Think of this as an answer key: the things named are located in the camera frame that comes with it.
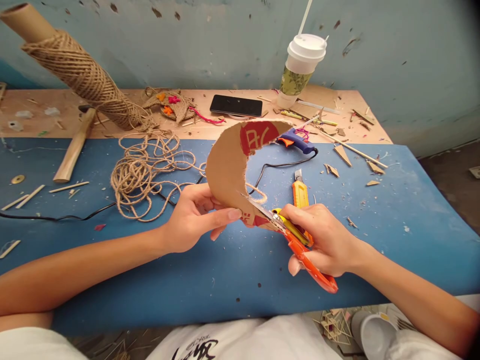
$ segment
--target blue glue gun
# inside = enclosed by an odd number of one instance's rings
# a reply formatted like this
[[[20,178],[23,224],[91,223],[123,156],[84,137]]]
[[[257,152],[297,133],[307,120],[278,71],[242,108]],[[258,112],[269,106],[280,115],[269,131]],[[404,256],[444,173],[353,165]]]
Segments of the blue glue gun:
[[[315,147],[312,146],[309,142],[305,142],[305,139],[301,136],[295,134],[295,129],[292,127],[287,132],[280,135],[276,142],[282,142],[288,148],[290,145],[294,145],[299,148],[304,154],[310,154],[314,151]]]

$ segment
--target paper coffee cup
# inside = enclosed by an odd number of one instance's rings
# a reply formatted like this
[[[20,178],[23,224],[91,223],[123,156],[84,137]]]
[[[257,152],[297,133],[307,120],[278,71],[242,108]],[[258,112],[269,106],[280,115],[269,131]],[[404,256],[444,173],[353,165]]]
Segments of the paper coffee cup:
[[[281,77],[277,105],[288,109],[308,84],[318,63],[327,53],[327,42],[320,36],[300,34],[288,45],[288,58]]]

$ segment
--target power cord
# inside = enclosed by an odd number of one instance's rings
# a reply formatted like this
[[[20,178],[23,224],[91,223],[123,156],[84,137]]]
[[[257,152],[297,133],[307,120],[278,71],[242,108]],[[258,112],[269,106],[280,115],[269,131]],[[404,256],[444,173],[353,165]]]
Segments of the power cord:
[[[316,157],[319,153],[318,149],[315,147],[313,149],[313,151],[315,152],[313,154],[313,156],[309,157],[309,158],[306,158],[306,159],[303,159],[303,160],[300,160],[300,161],[295,161],[295,162],[286,162],[286,163],[282,163],[282,164],[269,164],[269,163],[265,163],[263,164],[263,166],[261,167],[261,172],[260,172],[260,176],[258,177],[256,183],[255,183],[255,187],[257,188],[259,186],[259,183],[260,183],[260,180],[262,179],[262,176],[264,175],[264,171],[265,171],[265,168],[267,167],[270,167],[270,168],[281,168],[281,167],[286,167],[286,166],[292,166],[292,165],[298,165],[298,164],[303,164],[303,163],[306,163],[307,161],[310,161],[312,160],[314,157]],[[196,182],[197,184],[199,184],[202,180],[203,180],[203,176],[201,176],[198,181]],[[255,190],[252,190],[249,192],[249,194],[253,194]],[[160,195],[164,200],[167,200],[167,198],[162,195],[161,193],[159,193],[158,195]],[[173,201],[171,201],[170,199],[168,199],[168,203],[171,204],[173,207],[175,207],[175,205],[177,205],[176,203],[174,203]],[[48,221],[53,221],[53,222],[59,222],[61,220],[65,220],[65,219],[74,219],[74,220],[79,220],[79,221],[86,221],[88,219],[91,219],[93,218],[95,215],[97,215],[98,213],[101,213],[102,211],[104,210],[107,210],[108,208],[111,208],[112,206],[116,205],[115,202],[112,202],[111,204],[107,205],[107,206],[104,206],[102,207],[101,209],[98,209],[94,212],[92,212],[90,215],[88,215],[87,217],[84,217],[84,218],[81,218],[79,216],[75,216],[75,215],[66,215],[66,216],[62,216],[62,217],[49,217],[49,216],[21,216],[21,215],[8,215],[6,213],[2,213],[0,212],[0,217],[1,218],[8,218],[8,219],[24,219],[24,220],[48,220]]]

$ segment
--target workbench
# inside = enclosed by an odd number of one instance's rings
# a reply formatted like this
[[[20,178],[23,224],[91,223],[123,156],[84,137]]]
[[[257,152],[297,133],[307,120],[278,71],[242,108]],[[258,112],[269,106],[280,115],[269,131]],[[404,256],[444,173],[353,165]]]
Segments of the workbench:
[[[134,99],[141,96],[142,90],[124,92]],[[199,99],[196,101],[198,109],[211,118],[215,118],[208,111],[213,94],[275,98],[273,90],[183,90],[182,93]],[[316,201],[328,206],[352,234],[453,295],[478,293],[480,238],[451,208],[407,147],[391,144],[379,123],[368,131],[359,126],[358,121],[350,122],[352,108],[365,110],[368,107],[360,94],[339,91],[339,95],[341,101],[337,109],[341,114],[329,114],[328,119],[345,129],[348,143],[354,143],[355,148],[372,157],[379,155],[381,161],[389,165],[386,174],[372,174],[362,157],[346,150],[353,165],[348,167],[333,151],[334,146],[328,139],[312,135],[310,139],[319,150],[315,159],[301,165],[265,170],[259,184],[268,196],[265,207],[277,208],[292,202],[294,171],[302,169],[303,180],[309,186],[310,203],[315,196]],[[69,145],[68,138],[78,126],[77,107],[80,104],[83,102],[70,90],[6,92],[0,104],[6,144],[0,149],[0,204],[10,203],[21,192],[46,185],[22,209],[9,209],[9,214],[84,217],[114,199],[109,185],[110,174],[123,156],[115,138],[125,132],[111,122],[106,122],[105,128],[97,125],[93,129],[92,139],[85,143],[70,181],[71,184],[90,181],[90,184],[81,187],[71,199],[68,199],[68,191],[48,193],[60,187],[52,178]],[[265,105],[273,107],[275,102]],[[47,107],[60,110],[65,130],[44,115]],[[23,121],[24,130],[19,133],[5,129],[5,121],[14,119],[15,113],[21,110],[34,114],[32,119]],[[282,116],[270,111],[266,118]],[[227,119],[227,123],[220,126],[198,122],[178,127],[160,115],[157,121],[162,129],[174,130],[182,139],[181,148],[192,151],[198,164],[207,159],[213,140],[221,131],[236,124],[236,120]],[[49,133],[38,138],[37,134],[42,131]],[[137,142],[138,139],[125,139],[125,145]],[[304,158],[296,148],[268,145],[250,158],[247,181],[255,182],[265,162],[285,163]],[[321,173],[325,163],[337,168],[340,177]],[[25,180],[10,184],[19,174],[25,175]],[[164,175],[164,180],[178,183],[196,182],[198,178],[198,171],[194,169]],[[366,187],[370,180],[378,180],[380,184]],[[162,204],[163,200],[158,198],[153,205],[159,209]],[[172,211],[173,207],[168,205],[158,220],[149,223],[127,220],[115,207],[87,221],[0,218],[2,243],[21,240],[0,260],[0,274],[59,251],[156,228],[168,220]],[[357,228],[348,226],[347,217]],[[106,226],[95,231],[95,226],[100,224]],[[352,274],[337,279],[337,294],[326,293],[305,271],[292,277],[287,268],[291,254],[282,235],[259,228],[249,229],[237,222],[229,225],[215,242],[210,241],[208,235],[203,236],[186,253],[164,256],[84,291],[55,311],[53,327],[65,335],[82,335],[387,302],[368,283]]]

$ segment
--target blue cutting mat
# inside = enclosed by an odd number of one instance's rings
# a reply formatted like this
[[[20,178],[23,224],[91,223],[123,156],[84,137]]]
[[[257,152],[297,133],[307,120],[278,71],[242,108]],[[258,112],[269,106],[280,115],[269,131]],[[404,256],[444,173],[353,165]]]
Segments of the blue cutting mat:
[[[126,145],[137,143],[126,139]],[[64,156],[67,139],[7,139],[0,150],[0,204],[6,205],[37,186],[46,187],[22,209],[9,214],[60,217],[87,216],[114,199],[110,173],[122,155],[116,139],[90,139],[75,167],[72,181],[90,181],[68,199],[56,194],[52,178]],[[205,161],[212,146],[208,140],[182,140],[184,150]],[[267,168],[260,183],[268,195],[267,208],[291,203],[294,171],[302,169],[310,203],[328,206],[346,226],[346,217],[358,226],[347,228],[395,262],[454,294],[480,292],[480,238],[450,207],[405,146],[355,145],[374,157],[380,154],[390,168],[386,175],[371,175],[365,160],[347,151],[352,168],[333,151],[332,144],[317,144],[312,161],[289,168]],[[285,163],[303,159],[297,149],[269,145],[248,163],[247,181],[255,183],[264,162]],[[324,163],[338,169],[340,178],[327,175]],[[23,174],[25,181],[10,185]],[[194,169],[165,174],[163,179],[196,182]],[[370,180],[380,185],[365,187]],[[163,204],[161,198],[154,210]],[[160,226],[173,208],[151,223],[128,220],[110,208],[88,221],[0,219],[1,243],[21,243],[0,260],[0,273],[62,250],[106,239],[135,234]],[[98,232],[94,227],[106,224]],[[284,238],[262,229],[248,229],[241,222],[230,225],[216,242],[208,236],[189,252],[171,254],[94,286],[55,312],[54,328],[66,335],[91,334],[132,327],[153,327],[219,322],[247,317],[267,317],[339,307],[379,304],[387,300],[368,283],[352,274],[337,279],[339,291],[322,290],[307,273],[290,276],[291,251]]]

